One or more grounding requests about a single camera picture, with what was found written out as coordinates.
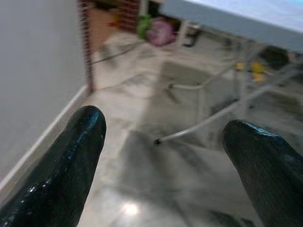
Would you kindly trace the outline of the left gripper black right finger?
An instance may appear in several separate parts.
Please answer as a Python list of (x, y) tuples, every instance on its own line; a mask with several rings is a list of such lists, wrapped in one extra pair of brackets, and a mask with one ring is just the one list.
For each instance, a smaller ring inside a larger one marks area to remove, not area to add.
[(232, 120), (222, 144), (265, 227), (303, 225), (303, 157), (281, 136)]

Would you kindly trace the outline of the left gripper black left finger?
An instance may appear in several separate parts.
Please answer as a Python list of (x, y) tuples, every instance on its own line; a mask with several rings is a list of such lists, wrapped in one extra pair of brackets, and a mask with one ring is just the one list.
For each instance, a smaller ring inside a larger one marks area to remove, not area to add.
[(75, 227), (106, 137), (95, 106), (79, 108), (17, 192), (0, 209), (3, 227)]

